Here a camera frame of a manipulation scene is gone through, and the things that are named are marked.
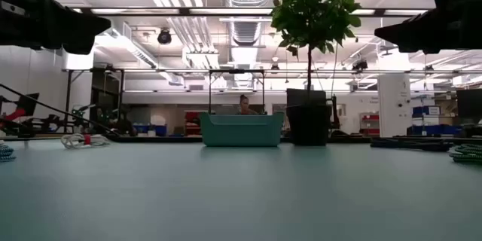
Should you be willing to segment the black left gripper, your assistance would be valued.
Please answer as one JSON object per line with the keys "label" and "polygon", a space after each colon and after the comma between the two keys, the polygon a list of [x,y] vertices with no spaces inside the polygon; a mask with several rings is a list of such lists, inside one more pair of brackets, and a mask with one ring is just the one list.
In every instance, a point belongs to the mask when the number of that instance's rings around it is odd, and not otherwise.
{"label": "black left gripper", "polygon": [[88,55],[95,37],[111,27],[109,19],[67,9],[62,35],[55,27],[54,0],[0,0],[0,46],[43,48]]}

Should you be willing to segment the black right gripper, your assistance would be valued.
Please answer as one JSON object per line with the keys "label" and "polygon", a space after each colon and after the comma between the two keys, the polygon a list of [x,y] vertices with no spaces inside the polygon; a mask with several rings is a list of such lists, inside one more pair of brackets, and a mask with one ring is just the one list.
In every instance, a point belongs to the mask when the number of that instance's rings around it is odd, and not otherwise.
{"label": "black right gripper", "polygon": [[[482,50],[482,0],[434,0],[444,39],[444,49]],[[379,27],[376,37],[396,45],[401,53],[439,53],[433,43],[430,21],[435,9],[402,23]]]}

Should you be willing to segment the black slanted rod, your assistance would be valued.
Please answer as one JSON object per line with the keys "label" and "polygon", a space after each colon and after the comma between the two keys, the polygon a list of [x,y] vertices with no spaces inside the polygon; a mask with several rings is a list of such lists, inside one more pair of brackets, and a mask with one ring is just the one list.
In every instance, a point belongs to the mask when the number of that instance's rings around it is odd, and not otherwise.
{"label": "black slanted rod", "polygon": [[88,120],[88,119],[86,119],[86,118],[84,118],[84,117],[79,117],[79,116],[77,116],[77,115],[75,115],[75,114],[69,113],[69,112],[67,112],[67,111],[60,110],[60,109],[58,109],[58,108],[54,108],[53,106],[50,106],[50,105],[45,104],[45,103],[43,103],[43,102],[40,102],[40,101],[38,101],[37,99],[32,98],[31,96],[22,94],[21,92],[18,92],[18,91],[16,91],[16,90],[14,90],[14,89],[12,89],[12,88],[4,85],[4,84],[0,84],[0,88],[5,89],[6,91],[11,92],[11,93],[13,93],[13,94],[15,94],[15,95],[18,95],[18,96],[21,97],[21,98],[27,99],[27,100],[35,103],[36,105],[41,105],[41,106],[43,106],[43,107],[45,107],[45,108],[48,108],[48,109],[50,109],[50,110],[52,110],[52,111],[55,111],[55,112],[58,112],[58,113],[60,113],[60,114],[67,115],[67,116],[72,117],[72,118],[75,118],[75,119],[80,119],[80,120],[83,120],[83,121],[85,121],[85,122],[88,122],[89,124],[92,124],[92,125],[94,125],[94,126],[101,127],[101,128],[103,128],[103,129],[106,130],[106,134],[107,134],[107,135],[114,136],[114,137],[120,136],[120,133],[118,133],[118,132],[116,132],[116,131],[114,131],[114,130],[110,130],[107,126],[105,126],[105,125],[103,125],[103,124],[97,123],[97,122],[95,122],[95,121],[93,121],[93,120]]}

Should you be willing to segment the blue storage bins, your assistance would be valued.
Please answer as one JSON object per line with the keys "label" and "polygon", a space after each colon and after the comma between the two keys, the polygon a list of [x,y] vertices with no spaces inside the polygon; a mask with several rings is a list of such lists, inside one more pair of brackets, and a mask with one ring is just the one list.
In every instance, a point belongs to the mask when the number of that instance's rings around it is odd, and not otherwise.
{"label": "blue storage bins", "polygon": [[447,124],[410,126],[407,128],[409,136],[443,136],[457,135],[462,131],[461,126],[451,126]]}

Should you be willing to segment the potted green plant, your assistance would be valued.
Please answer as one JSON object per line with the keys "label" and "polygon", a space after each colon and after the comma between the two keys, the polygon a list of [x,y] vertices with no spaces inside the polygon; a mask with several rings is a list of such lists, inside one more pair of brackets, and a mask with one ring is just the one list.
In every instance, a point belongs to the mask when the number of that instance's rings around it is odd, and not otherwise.
{"label": "potted green plant", "polygon": [[[355,11],[356,0],[273,0],[271,24],[282,40],[279,46],[299,57],[307,49],[307,82],[302,90],[312,90],[313,52],[336,53],[346,38],[353,38],[353,28],[361,25]],[[336,108],[327,104],[304,104],[288,107],[286,113],[294,145],[325,146],[331,128],[331,114]]]}

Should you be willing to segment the person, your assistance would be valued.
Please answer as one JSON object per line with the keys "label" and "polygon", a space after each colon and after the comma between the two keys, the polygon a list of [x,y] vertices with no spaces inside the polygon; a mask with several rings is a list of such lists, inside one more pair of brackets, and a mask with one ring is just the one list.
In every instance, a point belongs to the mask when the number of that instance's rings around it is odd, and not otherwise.
{"label": "person", "polygon": [[239,111],[237,114],[242,114],[242,115],[254,115],[258,114],[256,111],[253,109],[250,109],[249,107],[249,98],[245,95],[241,95],[239,97]]}

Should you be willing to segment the teal plastic bin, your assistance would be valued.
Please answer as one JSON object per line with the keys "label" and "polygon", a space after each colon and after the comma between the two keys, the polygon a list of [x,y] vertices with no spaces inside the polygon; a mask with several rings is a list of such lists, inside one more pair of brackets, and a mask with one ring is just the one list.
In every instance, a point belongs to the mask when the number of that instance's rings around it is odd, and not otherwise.
{"label": "teal plastic bin", "polygon": [[276,147],[281,142],[285,115],[200,114],[203,143],[207,147]]}

